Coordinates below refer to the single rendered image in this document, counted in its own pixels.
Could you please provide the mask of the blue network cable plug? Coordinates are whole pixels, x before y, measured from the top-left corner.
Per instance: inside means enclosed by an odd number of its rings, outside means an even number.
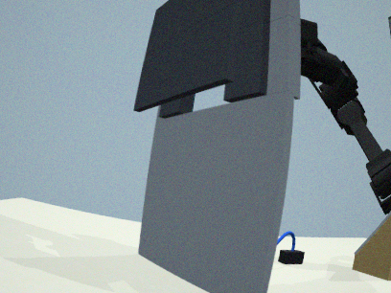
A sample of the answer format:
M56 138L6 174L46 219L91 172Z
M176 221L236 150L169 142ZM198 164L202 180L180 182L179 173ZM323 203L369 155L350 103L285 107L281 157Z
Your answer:
M292 249L291 249L291 251L294 252L295 241L296 241L296 240L295 240L295 234L294 234L293 232L286 232L286 233L282 234L282 235L280 236L280 238L278 239L277 244L279 244L279 243L281 242L281 240L282 240L285 236L287 236L287 235L291 235L291 237L292 237Z

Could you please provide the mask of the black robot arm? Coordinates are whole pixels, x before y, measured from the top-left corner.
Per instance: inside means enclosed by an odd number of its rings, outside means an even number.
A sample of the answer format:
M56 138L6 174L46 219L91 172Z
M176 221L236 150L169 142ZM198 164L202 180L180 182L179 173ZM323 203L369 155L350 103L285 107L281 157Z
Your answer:
M391 151L382 151L371 131L367 128L365 110L358 100L357 79L347 64L327 52L318 39L317 23L301 20L301 66L318 69L308 78L320 98L327 105L341 129L355 136L369 162L367 172L371 178L370 187L384 214L391 211ZM319 50L319 54L317 53ZM315 82L323 82L319 89ZM342 108L341 108L342 107ZM338 111L337 111L338 110ZM390 195L390 196L389 196ZM389 196L387 199L385 199ZM381 199L385 199L380 201Z

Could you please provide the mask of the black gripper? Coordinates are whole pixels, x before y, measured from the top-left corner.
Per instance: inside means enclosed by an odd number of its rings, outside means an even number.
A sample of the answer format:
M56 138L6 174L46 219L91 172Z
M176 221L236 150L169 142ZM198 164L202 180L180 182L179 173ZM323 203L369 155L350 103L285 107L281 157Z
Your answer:
M301 66L301 76L303 77L306 77L306 78L310 78L310 77L313 77L313 75L317 72L318 69L315 69L315 68L306 68L306 67L302 67Z

